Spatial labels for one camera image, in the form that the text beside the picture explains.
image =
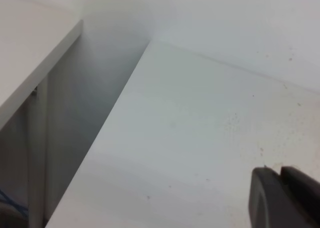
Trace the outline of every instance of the white wall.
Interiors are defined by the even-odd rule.
[[[84,20],[49,80],[47,215],[151,38],[320,91],[319,0],[42,1]]]

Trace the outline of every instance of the white tabletop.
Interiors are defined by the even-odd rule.
[[[73,15],[0,0],[0,129],[80,35]]]
[[[152,43],[47,227],[249,227],[252,169],[319,144],[320,95]]]

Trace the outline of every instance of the white desk surface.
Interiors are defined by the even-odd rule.
[[[47,228],[249,227],[254,167],[319,159],[320,95],[152,43]]]
[[[0,0],[0,129],[80,35],[73,15]]]

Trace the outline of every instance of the desk leg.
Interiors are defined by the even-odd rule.
[[[43,227],[47,153],[47,90],[45,77],[28,98],[28,209],[29,228]]]

